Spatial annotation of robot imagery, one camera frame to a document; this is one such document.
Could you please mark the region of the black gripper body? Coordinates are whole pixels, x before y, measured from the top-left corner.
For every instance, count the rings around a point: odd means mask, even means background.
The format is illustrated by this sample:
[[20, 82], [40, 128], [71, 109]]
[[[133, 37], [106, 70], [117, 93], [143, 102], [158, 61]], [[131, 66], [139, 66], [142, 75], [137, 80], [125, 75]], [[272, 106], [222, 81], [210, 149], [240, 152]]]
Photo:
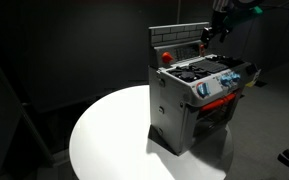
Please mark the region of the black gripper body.
[[263, 0], [214, 0], [211, 32], [230, 32], [235, 26], [263, 14]]

